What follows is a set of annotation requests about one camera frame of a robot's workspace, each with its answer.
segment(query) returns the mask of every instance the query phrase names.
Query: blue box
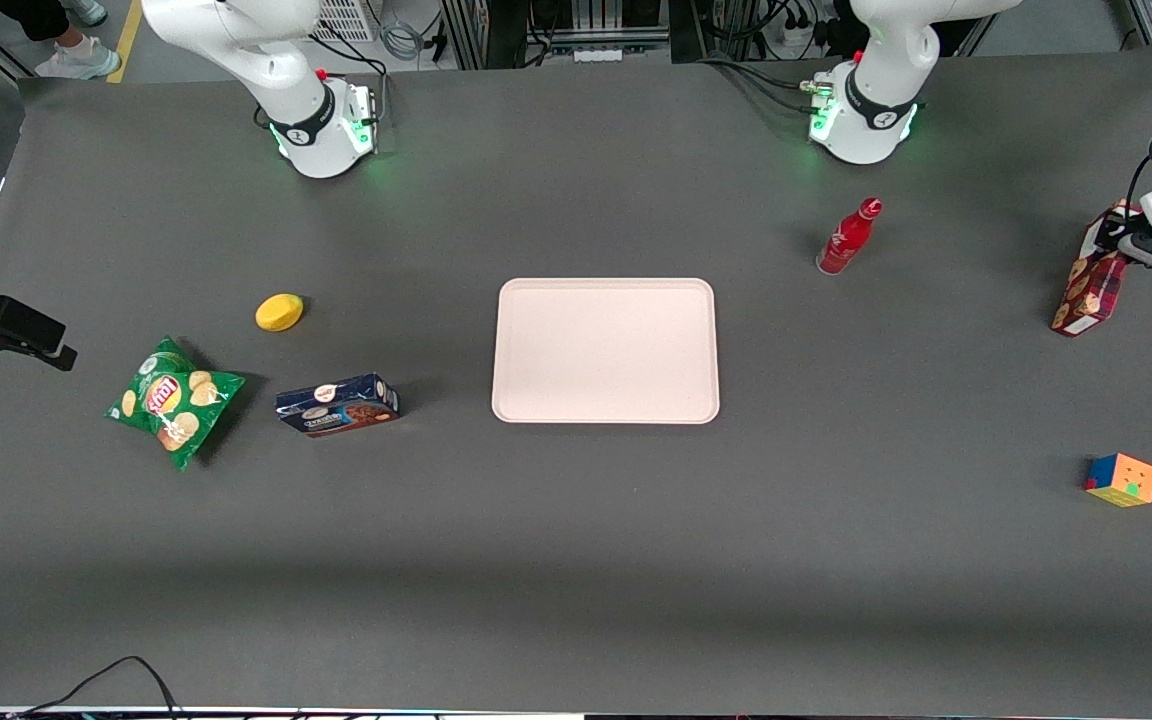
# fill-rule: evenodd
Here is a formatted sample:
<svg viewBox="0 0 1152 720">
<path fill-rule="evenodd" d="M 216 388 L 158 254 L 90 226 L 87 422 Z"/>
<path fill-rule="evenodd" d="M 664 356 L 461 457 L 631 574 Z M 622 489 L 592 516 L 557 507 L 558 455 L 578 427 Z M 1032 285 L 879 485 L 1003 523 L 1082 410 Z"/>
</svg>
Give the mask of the blue box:
<svg viewBox="0 0 1152 720">
<path fill-rule="evenodd" d="M 310 437 L 396 420 L 397 393 L 376 373 L 278 393 L 278 418 Z"/>
</svg>

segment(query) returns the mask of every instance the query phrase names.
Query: yellow floor tape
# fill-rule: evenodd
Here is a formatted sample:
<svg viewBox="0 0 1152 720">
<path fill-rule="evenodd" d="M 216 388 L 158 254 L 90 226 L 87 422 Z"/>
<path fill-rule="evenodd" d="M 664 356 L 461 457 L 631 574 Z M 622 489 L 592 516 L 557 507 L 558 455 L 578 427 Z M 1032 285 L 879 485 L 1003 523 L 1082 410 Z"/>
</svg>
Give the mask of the yellow floor tape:
<svg viewBox="0 0 1152 720">
<path fill-rule="evenodd" d="M 141 0 L 132 0 L 131 6 L 127 8 L 123 32 L 118 33 L 118 55 L 123 59 L 123 63 L 114 73 L 111 73 L 105 82 L 123 82 L 127 63 L 132 59 L 132 43 L 136 41 L 138 29 L 141 29 Z"/>
</svg>

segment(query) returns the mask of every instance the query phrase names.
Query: green chip bag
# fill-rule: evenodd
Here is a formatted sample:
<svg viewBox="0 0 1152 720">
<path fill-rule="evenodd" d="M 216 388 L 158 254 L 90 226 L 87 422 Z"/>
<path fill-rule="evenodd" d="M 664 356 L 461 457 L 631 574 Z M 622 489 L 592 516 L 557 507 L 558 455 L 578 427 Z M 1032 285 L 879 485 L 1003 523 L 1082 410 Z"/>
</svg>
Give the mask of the green chip bag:
<svg viewBox="0 0 1152 720">
<path fill-rule="evenodd" d="M 242 377 L 199 370 L 172 338 L 164 338 L 106 415 L 159 438 L 184 470 L 241 387 Z"/>
</svg>

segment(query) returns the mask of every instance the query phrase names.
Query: shoe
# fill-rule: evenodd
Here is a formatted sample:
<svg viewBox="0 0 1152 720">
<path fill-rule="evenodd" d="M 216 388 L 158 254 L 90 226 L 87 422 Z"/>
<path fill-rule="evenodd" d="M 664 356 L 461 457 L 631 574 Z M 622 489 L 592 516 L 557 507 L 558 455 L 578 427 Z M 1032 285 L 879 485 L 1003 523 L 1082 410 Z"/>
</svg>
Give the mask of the shoe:
<svg viewBox="0 0 1152 720">
<path fill-rule="evenodd" d="M 100 40 L 93 37 L 91 58 L 79 58 L 58 45 L 55 53 L 47 58 L 44 65 L 38 65 L 33 73 L 38 73 L 43 77 L 91 79 L 108 76 L 122 63 L 123 59 L 119 58 L 118 53 L 105 47 Z"/>
<path fill-rule="evenodd" d="M 60 3 L 76 15 L 83 26 L 99 26 L 109 17 L 104 6 L 96 0 L 60 0 Z"/>
</svg>

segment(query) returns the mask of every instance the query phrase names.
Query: pink tray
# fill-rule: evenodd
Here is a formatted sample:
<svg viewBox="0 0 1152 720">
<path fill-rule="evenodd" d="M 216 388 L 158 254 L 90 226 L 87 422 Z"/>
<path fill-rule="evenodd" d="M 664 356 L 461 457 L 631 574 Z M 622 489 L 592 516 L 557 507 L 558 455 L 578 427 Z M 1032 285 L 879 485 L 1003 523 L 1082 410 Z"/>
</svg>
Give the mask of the pink tray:
<svg viewBox="0 0 1152 720">
<path fill-rule="evenodd" d="M 713 288 L 698 278 L 513 279 L 500 288 L 492 411 L 506 423 L 713 420 Z"/>
</svg>

